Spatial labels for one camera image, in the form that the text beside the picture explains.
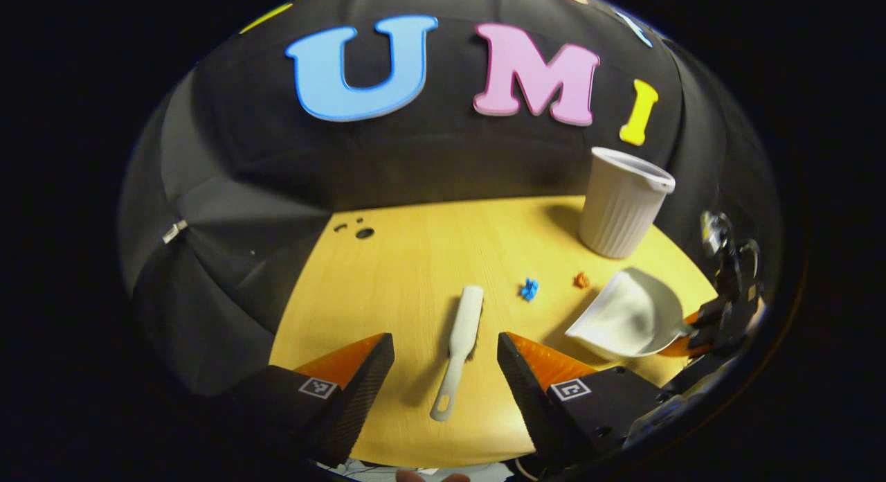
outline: blue letter u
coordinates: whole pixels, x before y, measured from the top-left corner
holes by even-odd
[[[424,36],[437,28],[433,16],[386,18],[376,30],[390,36],[390,77],[375,87],[345,82],[345,43],[354,27],[336,27],[301,38],[286,49],[295,60],[295,89],[301,106],[317,118],[352,122],[383,116],[408,105],[424,87]]]

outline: dustpan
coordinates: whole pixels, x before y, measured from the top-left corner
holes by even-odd
[[[693,331],[673,290],[631,267],[612,277],[566,336],[596,355],[618,359],[654,355]]]

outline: zipper pull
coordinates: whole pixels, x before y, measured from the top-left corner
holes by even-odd
[[[171,241],[173,241],[173,239],[175,239],[175,236],[178,236],[178,233],[180,233],[181,231],[183,231],[187,227],[188,227],[188,223],[185,220],[180,220],[177,223],[172,224],[171,229],[169,229],[167,231],[167,233],[165,233],[165,235],[163,236],[163,242],[165,244],[169,244],[169,242],[171,242]]]

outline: white cup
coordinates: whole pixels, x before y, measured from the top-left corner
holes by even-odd
[[[676,180],[632,154],[599,147],[591,153],[579,238],[604,257],[627,258],[652,226]]]

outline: brush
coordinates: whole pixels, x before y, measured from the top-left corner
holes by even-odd
[[[483,312],[483,289],[468,285],[462,290],[462,300],[458,303],[455,324],[449,337],[449,365],[446,375],[434,400],[431,418],[445,422],[452,414],[455,404],[455,391],[462,380],[462,369],[466,360],[474,357],[477,349],[477,333],[480,327],[480,314]]]

